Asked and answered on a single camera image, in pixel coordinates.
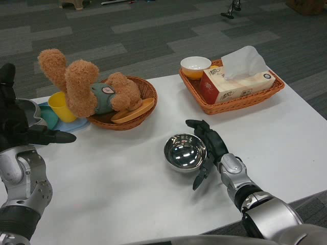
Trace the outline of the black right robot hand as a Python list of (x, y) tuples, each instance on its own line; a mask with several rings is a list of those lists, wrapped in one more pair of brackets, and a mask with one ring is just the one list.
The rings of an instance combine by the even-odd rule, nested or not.
[(203, 180), (209, 176), (213, 166), (217, 166), (222, 156), (229, 153), (229, 151), (220, 135), (211, 129), (206, 121), (188, 119), (185, 123), (188, 127), (194, 129), (195, 136), (202, 140), (206, 149), (206, 158), (203, 160), (199, 168), (199, 174), (193, 183), (193, 190), (196, 190)]

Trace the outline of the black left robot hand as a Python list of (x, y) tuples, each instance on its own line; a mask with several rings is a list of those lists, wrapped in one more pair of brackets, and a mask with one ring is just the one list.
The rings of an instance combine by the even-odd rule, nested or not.
[(76, 136), (46, 126), (29, 126), (23, 109), (16, 103), (13, 89), (15, 66), (6, 63), (1, 67), (1, 151), (28, 145), (50, 143), (72, 143)]

